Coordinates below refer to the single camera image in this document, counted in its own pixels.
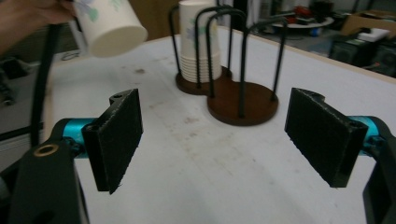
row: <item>floor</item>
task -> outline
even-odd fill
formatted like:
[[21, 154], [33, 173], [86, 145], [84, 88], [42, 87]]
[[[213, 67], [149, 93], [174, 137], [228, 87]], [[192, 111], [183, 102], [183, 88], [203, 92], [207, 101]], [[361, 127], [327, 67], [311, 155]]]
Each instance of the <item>floor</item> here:
[[[279, 34], [260, 33], [256, 35], [274, 41], [280, 39]], [[289, 31], [286, 44], [327, 57], [332, 37], [335, 35], [338, 35], [338, 32], [330, 29], [322, 30], [322, 34], [318, 37], [310, 36], [306, 30], [294, 30]], [[12, 80], [5, 79], [5, 82], [13, 90], [16, 103], [15, 105], [0, 105], [0, 139], [4, 133], [29, 125], [36, 69], [37, 66], [33, 66], [26, 77]], [[28, 134], [8, 140], [0, 140], [0, 171], [20, 158], [29, 148]]]

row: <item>paper cup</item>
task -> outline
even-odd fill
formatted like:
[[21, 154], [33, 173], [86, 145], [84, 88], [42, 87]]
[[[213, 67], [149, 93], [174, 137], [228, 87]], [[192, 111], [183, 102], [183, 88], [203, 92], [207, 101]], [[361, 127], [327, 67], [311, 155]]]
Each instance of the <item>paper cup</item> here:
[[[184, 79], [188, 80], [189, 82], [197, 82], [197, 76], [195, 74], [190, 74], [188, 72], [181, 73]], [[213, 71], [213, 80], [218, 79], [221, 76], [221, 70]], [[200, 76], [201, 82], [209, 82], [209, 76]]]
[[[196, 65], [195, 64], [182, 63], [181, 66], [183, 68], [188, 68], [188, 69], [193, 70], [193, 71], [196, 70]], [[200, 71], [201, 72], [209, 70], [209, 66], [207, 64], [204, 64], [204, 63], [200, 64], [199, 67], [200, 67]], [[218, 62], [213, 62], [212, 63], [212, 68], [217, 68], [217, 67], [220, 67], [220, 64]]]
[[[196, 63], [195, 58], [187, 58], [187, 57], [184, 57], [184, 56], [180, 56], [180, 60], [183, 63]], [[200, 58], [200, 64], [207, 63], [207, 61], [208, 61], [207, 58]], [[215, 55], [212, 54], [212, 62], [214, 62], [214, 61], [220, 61], [220, 54], [219, 53], [215, 54]]]
[[148, 36], [126, 0], [75, 0], [74, 6], [89, 52], [95, 57], [120, 55]]
[[[185, 66], [194, 66], [194, 67], [196, 66], [196, 63], [195, 63], [195, 62], [185, 62], [185, 61], [181, 61], [181, 63], [182, 63], [183, 65], [185, 65]], [[220, 63], [220, 60], [213, 60], [213, 61], [212, 61], [212, 66], [219, 65], [219, 63]], [[200, 67], [208, 67], [208, 66], [209, 66], [209, 64], [208, 64], [207, 61], [200, 62], [198, 65], [199, 65]]]
[[[207, 0], [185, 0], [179, 2], [180, 11], [180, 54], [184, 57], [195, 58], [195, 19], [200, 11], [208, 7], [214, 7], [214, 1]], [[207, 19], [215, 12], [208, 12], [200, 17], [198, 24], [198, 41], [200, 58], [207, 58], [205, 28]], [[212, 54], [219, 52], [219, 38], [217, 21], [214, 20], [210, 26], [210, 44]]]
[[[213, 69], [213, 76], [216, 78], [216, 74], [221, 70], [221, 67], [217, 67]], [[183, 76], [191, 76], [191, 77], [196, 77], [197, 73], [195, 70], [189, 70], [189, 69], [182, 69], [182, 74]], [[209, 72], [200, 72], [200, 77], [209, 77]]]

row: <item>hand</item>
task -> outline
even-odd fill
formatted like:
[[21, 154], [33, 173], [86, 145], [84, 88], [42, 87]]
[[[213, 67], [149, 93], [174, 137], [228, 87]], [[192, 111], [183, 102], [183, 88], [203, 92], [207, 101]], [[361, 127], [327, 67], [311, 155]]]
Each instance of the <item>hand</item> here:
[[25, 0], [34, 7], [47, 24], [70, 21], [75, 16], [73, 3], [66, 0]]

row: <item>white table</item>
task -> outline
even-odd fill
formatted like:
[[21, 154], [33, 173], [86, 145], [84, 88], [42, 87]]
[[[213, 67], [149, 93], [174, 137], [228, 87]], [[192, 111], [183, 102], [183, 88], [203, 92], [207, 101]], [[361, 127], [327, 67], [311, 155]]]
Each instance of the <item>white table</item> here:
[[[219, 29], [222, 64], [227, 34]], [[238, 79], [240, 35], [233, 42]], [[272, 87], [277, 45], [250, 38], [247, 81]], [[284, 132], [292, 87], [316, 91], [346, 115], [372, 115], [396, 133], [396, 82], [286, 48], [270, 121], [234, 127], [214, 119], [204, 96], [175, 83], [169, 37], [111, 59], [57, 63], [46, 105], [47, 131], [62, 118], [98, 117], [107, 98], [139, 89], [144, 134], [121, 186], [97, 192], [88, 160], [76, 160], [92, 223], [365, 223], [362, 191], [374, 160], [358, 158], [346, 189], [331, 189]]]

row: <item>wooden base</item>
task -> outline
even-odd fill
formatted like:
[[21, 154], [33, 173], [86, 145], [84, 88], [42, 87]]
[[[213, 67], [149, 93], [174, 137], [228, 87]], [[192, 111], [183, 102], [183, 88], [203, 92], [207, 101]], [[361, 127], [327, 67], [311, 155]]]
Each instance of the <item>wooden base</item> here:
[[221, 76], [214, 81], [215, 97], [209, 95], [209, 83], [190, 82], [181, 74], [176, 76], [177, 87], [188, 94], [206, 95], [207, 107], [210, 114], [216, 119], [235, 126], [251, 126], [264, 123], [274, 116], [278, 107], [278, 99], [275, 96], [271, 100], [273, 92], [268, 88], [256, 83], [246, 82], [245, 116], [238, 116], [239, 106], [239, 82], [234, 82], [231, 76], [227, 76], [229, 70], [221, 67]]
[[[221, 67], [221, 75], [215, 80], [215, 85], [224, 82], [226, 79], [231, 79], [232, 73], [226, 67]], [[192, 95], [209, 95], [209, 83], [201, 83], [201, 88], [197, 87], [197, 83], [186, 80], [181, 74], [176, 75], [176, 84], [179, 90]]]
[[235, 126], [251, 126], [264, 123], [274, 116], [279, 105], [273, 92], [256, 83], [245, 83], [245, 116], [238, 116], [239, 82], [224, 81], [215, 86], [215, 97], [207, 97], [210, 114], [216, 119]]

